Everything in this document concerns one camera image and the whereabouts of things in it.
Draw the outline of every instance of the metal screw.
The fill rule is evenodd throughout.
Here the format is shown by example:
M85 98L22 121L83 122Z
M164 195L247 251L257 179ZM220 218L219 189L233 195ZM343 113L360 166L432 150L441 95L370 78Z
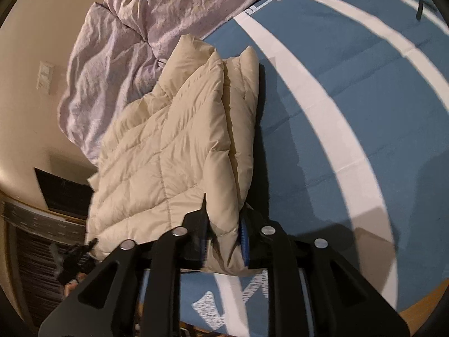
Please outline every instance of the metal screw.
M317 238L314 243L315 247L318 249L325 249L327 246L329 246L324 238Z
M128 251L130 249L133 249L135 245L136 243L133 240L124 240L120 245L120 248L124 251Z
M171 231L173 235L180 237L181 235L187 234L187 228L184 227L176 227L174 230Z
M276 230L273 227L271 227L271 226L262 227L262 229L260 231L264 235L272 235L272 234L276 233Z

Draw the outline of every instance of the beige puffer jacket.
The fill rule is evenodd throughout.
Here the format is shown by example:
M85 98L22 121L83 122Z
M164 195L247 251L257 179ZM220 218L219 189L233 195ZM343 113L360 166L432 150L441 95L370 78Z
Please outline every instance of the beige puffer jacket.
M214 47L181 37L154 90L128 105L104 136L86 242L102 260L131 238L156 240L201 208L216 240L205 271L247 274L239 210L251 184L259 66L253 48L221 60Z

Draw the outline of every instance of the blanket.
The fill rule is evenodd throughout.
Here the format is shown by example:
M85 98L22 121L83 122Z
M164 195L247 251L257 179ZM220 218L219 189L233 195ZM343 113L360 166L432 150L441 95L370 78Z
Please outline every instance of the blanket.
M259 66L248 47L221 60L182 36L153 91L128 105L106 132L86 224L102 260L123 240L158 239L201 208L214 232L205 271L248 274L237 238L253 169Z
M69 58L59 127L97 164L124 107L150 92L178 43L203 38L256 0L104 0L94 3Z

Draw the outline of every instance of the cream quilted jacket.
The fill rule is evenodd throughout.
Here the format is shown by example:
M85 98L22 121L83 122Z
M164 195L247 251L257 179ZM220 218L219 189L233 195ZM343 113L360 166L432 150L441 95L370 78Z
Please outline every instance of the cream quilted jacket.
M156 240L201 208L216 238L204 271L246 274L239 210L251 184L259 87L255 51L221 60L181 37L154 90L128 105L104 136L86 241L102 260L122 240Z

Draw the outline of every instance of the white electrical socket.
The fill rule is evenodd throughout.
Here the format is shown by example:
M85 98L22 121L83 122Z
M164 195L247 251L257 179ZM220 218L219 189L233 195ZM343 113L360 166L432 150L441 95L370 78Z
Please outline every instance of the white electrical socket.
M50 93L50 84L52 82L54 66L51 63L40 62L39 73L37 75L36 89L45 94Z

